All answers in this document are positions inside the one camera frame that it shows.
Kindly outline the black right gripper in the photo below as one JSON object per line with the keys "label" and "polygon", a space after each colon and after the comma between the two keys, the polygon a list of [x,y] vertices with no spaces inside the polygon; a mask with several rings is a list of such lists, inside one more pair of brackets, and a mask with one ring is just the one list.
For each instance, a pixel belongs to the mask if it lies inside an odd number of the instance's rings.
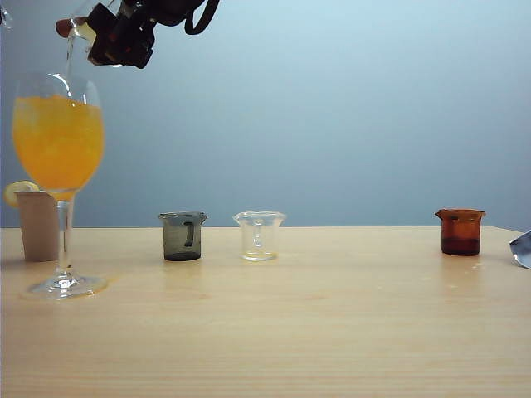
{"label": "black right gripper", "polygon": [[[144,11],[147,19],[160,24],[179,24],[191,15],[204,0],[124,0],[119,13],[131,17]],[[143,69],[153,54],[154,35],[150,27],[143,32],[127,17],[117,17],[101,2],[88,16],[88,25],[95,32],[88,58],[97,66],[133,66]]]}

